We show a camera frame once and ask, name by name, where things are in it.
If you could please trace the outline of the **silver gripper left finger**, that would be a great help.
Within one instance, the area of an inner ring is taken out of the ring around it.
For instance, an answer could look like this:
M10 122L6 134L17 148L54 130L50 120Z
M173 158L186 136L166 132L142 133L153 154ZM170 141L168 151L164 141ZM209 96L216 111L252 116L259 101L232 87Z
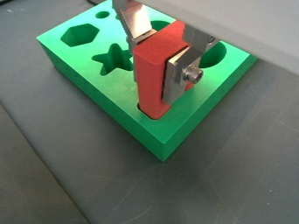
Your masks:
M145 6L136 0L112 0L112 6L125 31L129 53L154 33Z

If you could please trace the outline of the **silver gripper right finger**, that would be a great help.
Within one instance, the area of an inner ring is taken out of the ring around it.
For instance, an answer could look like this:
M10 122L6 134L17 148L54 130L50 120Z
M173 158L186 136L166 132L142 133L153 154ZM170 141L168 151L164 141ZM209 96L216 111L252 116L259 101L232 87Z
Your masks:
M172 105L181 97L186 83L196 84L202 76L198 69L201 55L219 43L219 39L189 25L182 29L184 47L166 61L162 101Z

